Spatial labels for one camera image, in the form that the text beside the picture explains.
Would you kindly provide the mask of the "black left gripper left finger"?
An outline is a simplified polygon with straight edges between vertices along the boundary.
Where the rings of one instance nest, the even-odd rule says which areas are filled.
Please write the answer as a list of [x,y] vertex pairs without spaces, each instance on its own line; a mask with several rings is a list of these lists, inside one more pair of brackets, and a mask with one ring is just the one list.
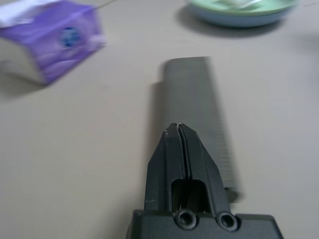
[[144,210],[172,212],[172,184],[184,179],[178,125],[167,127],[148,163]]

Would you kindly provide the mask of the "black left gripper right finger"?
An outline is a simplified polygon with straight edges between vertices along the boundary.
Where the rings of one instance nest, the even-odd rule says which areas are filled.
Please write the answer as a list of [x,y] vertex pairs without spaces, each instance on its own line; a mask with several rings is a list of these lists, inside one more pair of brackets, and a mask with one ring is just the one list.
[[226,211],[226,193],[217,165],[198,134],[184,124],[178,128],[186,165],[186,208],[217,215]]

